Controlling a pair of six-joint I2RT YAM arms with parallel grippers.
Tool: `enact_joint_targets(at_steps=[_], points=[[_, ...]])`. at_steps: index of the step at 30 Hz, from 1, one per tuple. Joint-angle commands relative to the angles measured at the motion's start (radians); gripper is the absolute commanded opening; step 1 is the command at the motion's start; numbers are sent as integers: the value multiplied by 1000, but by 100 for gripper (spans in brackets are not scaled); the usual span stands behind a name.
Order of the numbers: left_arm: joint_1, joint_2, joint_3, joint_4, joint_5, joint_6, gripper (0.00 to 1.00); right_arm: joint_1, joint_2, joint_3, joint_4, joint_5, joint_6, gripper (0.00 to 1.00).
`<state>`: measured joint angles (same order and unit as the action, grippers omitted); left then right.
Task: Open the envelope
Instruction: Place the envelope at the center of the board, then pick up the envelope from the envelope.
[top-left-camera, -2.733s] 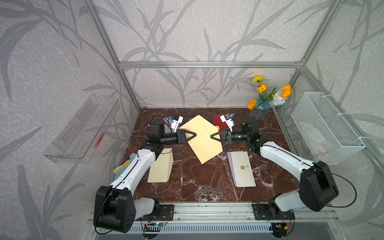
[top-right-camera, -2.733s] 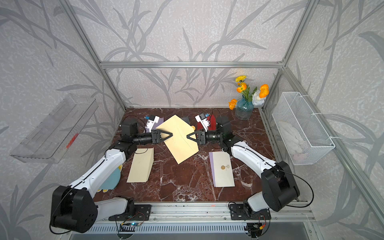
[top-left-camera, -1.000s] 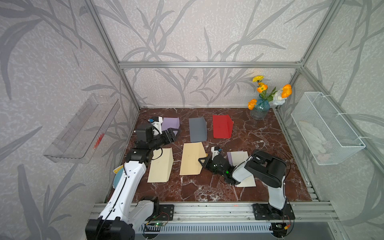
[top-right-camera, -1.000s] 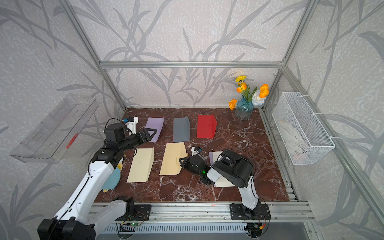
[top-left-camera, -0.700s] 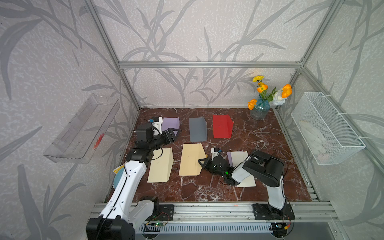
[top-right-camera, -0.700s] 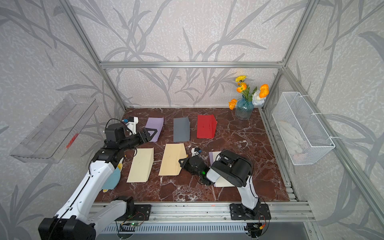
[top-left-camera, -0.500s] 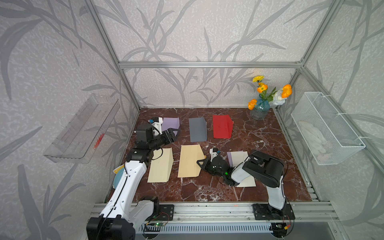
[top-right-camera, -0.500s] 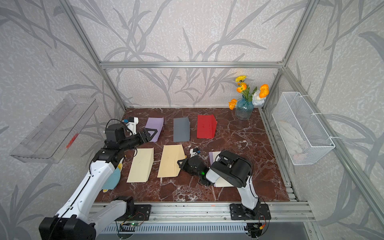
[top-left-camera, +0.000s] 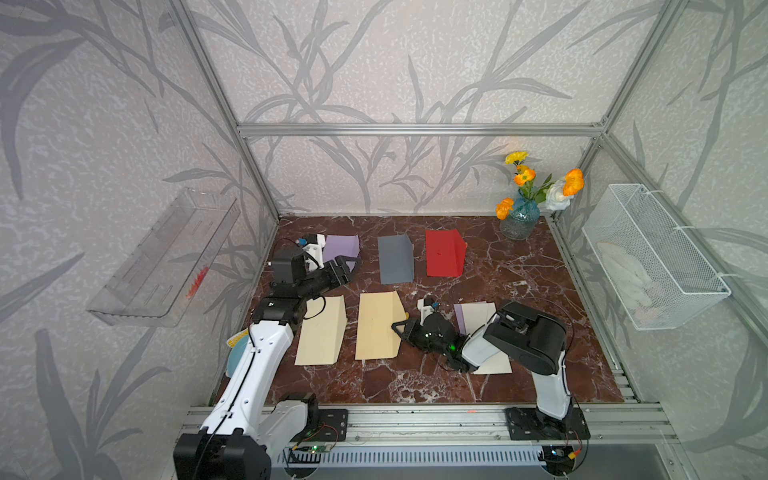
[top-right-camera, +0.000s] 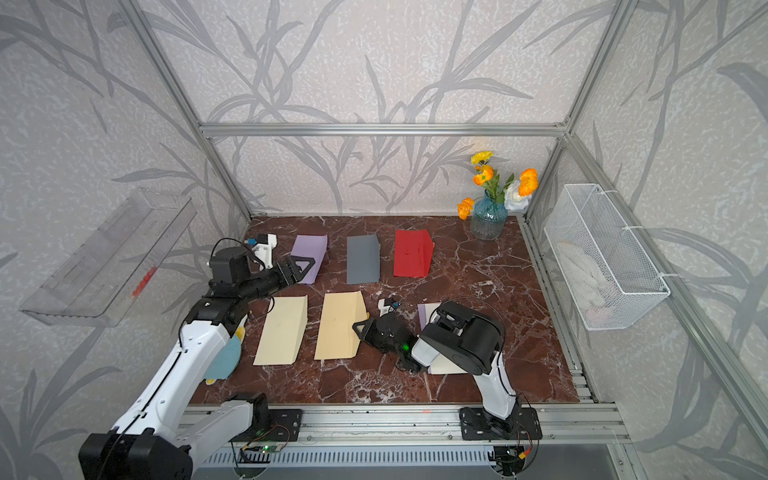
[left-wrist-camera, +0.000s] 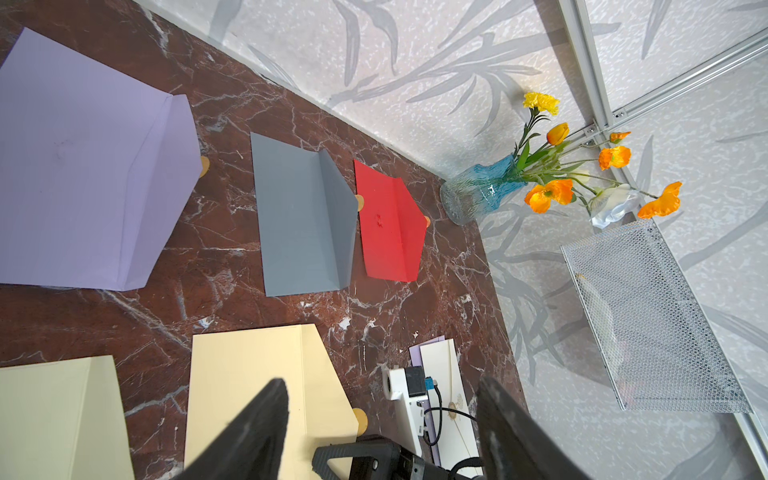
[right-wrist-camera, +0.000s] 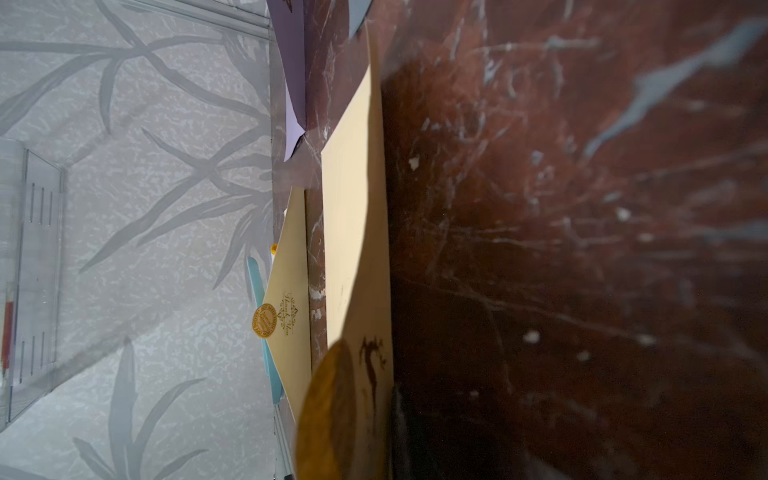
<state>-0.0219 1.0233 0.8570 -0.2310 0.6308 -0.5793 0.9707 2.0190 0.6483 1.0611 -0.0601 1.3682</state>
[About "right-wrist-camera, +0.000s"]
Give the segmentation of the pale yellow envelope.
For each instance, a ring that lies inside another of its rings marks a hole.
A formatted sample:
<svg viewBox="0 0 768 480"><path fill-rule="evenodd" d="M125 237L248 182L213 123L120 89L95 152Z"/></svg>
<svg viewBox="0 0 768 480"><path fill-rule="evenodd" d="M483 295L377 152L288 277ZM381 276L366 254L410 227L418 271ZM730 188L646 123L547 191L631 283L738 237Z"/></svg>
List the pale yellow envelope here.
<svg viewBox="0 0 768 480"><path fill-rule="evenodd" d="M266 339L294 418L298 418L311 377L309 285L305 194L292 188L277 243L264 303L276 314Z"/></svg>

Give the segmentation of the lilac envelope with gold seal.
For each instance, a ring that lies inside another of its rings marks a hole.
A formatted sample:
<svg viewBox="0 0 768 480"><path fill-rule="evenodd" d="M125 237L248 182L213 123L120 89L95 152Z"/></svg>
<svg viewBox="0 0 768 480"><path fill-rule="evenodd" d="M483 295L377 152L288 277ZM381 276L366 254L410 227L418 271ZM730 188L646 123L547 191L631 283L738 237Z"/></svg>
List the lilac envelope with gold seal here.
<svg viewBox="0 0 768 480"><path fill-rule="evenodd" d="M306 60L304 2L302 0L267 0L271 23L281 55L286 88L287 162L306 132Z"/></svg>

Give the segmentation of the tan kraft envelope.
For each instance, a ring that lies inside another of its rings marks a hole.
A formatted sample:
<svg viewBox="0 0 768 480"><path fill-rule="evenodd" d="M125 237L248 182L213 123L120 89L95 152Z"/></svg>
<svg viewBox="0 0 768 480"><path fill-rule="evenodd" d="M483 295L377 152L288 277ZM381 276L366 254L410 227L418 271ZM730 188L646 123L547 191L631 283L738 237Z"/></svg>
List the tan kraft envelope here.
<svg viewBox="0 0 768 480"><path fill-rule="evenodd" d="M326 333L297 421L300 479L390 478L394 386L384 132L376 40L322 152Z"/></svg>

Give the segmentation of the grey envelope with gold seal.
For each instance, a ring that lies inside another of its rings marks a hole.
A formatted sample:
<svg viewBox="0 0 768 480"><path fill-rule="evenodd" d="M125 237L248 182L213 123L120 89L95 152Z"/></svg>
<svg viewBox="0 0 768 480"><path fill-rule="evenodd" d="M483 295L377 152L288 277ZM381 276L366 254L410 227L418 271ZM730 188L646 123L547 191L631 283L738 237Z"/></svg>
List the grey envelope with gold seal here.
<svg viewBox="0 0 768 480"><path fill-rule="evenodd" d="M364 22L372 0L348 1L348 37L352 38Z"/></svg>

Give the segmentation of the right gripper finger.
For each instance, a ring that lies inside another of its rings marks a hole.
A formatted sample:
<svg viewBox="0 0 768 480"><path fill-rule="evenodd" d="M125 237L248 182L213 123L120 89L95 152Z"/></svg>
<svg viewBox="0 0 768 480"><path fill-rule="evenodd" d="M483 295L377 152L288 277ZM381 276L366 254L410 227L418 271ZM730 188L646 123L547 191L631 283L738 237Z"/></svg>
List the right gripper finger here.
<svg viewBox="0 0 768 480"><path fill-rule="evenodd" d="M568 476L470 419L419 409L397 386L391 408L395 479L566 479Z"/></svg>

